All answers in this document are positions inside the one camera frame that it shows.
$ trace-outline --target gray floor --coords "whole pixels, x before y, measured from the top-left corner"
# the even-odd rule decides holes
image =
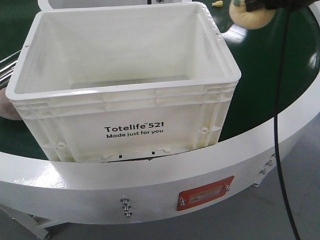
[[[320,239],[320,115],[282,163],[287,193],[302,240]],[[293,240],[274,169],[261,186],[187,215],[129,225],[65,223],[52,240]],[[0,211],[0,240],[35,240]]]

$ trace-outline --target metal leg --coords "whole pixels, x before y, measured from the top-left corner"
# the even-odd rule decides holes
[[[46,230],[46,228],[65,223],[61,221],[32,216],[1,204],[0,209],[7,213],[10,218],[16,220],[18,223],[20,223],[22,226],[36,235],[40,240],[48,240],[50,238],[50,233]]]

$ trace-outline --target black cable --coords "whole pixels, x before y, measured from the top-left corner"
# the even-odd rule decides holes
[[[281,186],[282,197],[285,205],[285,209],[291,224],[292,231],[294,233],[295,239],[300,240],[300,236],[298,233],[297,226],[295,224],[295,220],[293,214],[291,212],[287,191],[285,187],[284,177],[281,168],[281,160],[280,160],[280,150],[279,150],[279,138],[278,138],[278,112],[279,112],[279,99],[280,99],[280,89],[283,75],[283,68],[285,62],[285,52],[286,52],[286,41],[288,38],[288,27],[291,15],[291,0],[288,1],[286,8],[286,19],[285,19],[285,27],[282,38],[282,47],[281,47],[281,58],[280,58],[280,66],[277,76],[277,86],[275,92],[275,104],[274,104],[274,117],[273,117],[273,131],[274,131],[274,150],[275,150],[275,159],[276,159],[276,168],[279,176],[279,182]]]

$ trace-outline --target small yellow object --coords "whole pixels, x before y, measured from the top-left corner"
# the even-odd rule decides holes
[[[224,5],[224,1],[221,1],[221,0],[212,3],[212,7],[221,8],[223,5]]]

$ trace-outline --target red warning label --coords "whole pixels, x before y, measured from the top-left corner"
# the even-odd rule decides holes
[[[204,186],[182,191],[179,194],[177,211],[189,209],[224,196],[227,186],[235,176],[230,176]]]

